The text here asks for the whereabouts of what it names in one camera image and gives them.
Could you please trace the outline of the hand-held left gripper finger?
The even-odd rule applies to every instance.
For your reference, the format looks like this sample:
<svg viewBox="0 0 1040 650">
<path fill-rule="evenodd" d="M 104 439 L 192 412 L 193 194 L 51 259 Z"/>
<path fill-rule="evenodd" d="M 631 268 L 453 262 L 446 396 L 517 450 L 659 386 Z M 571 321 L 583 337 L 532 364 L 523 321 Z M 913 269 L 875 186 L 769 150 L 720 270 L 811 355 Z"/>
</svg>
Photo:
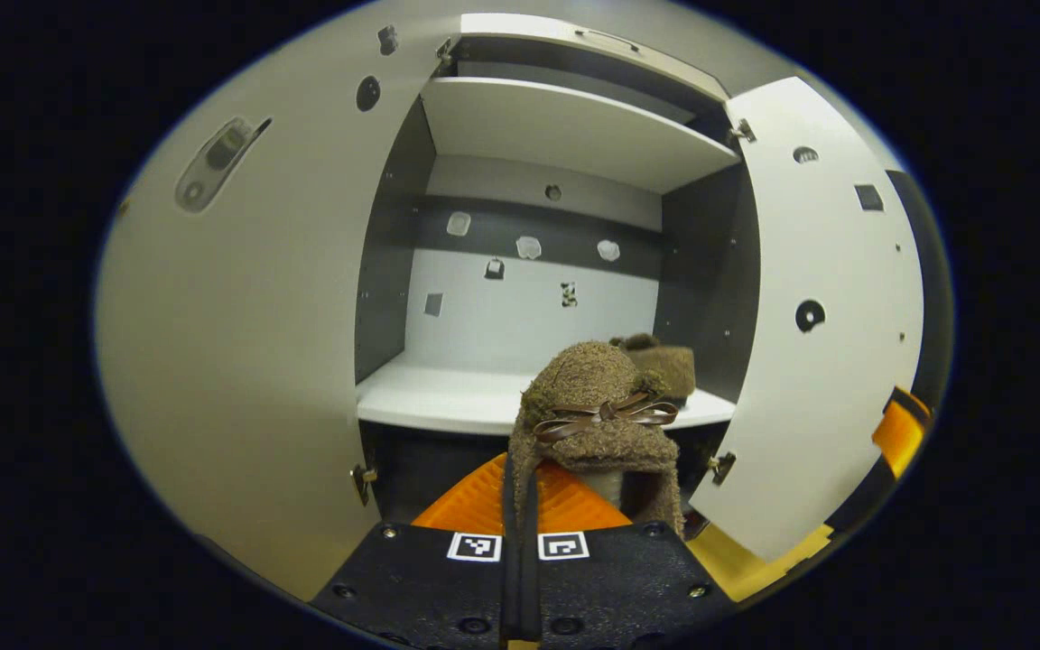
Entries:
<svg viewBox="0 0 1040 650">
<path fill-rule="evenodd" d="M 664 521 L 632 522 L 549 462 L 525 499 L 525 632 L 542 649 L 665 649 L 738 603 Z"/>
<path fill-rule="evenodd" d="M 381 521 L 311 606 L 393 649 L 503 649 L 516 630 L 515 544 L 496 456 L 410 522 Z"/>
</svg>

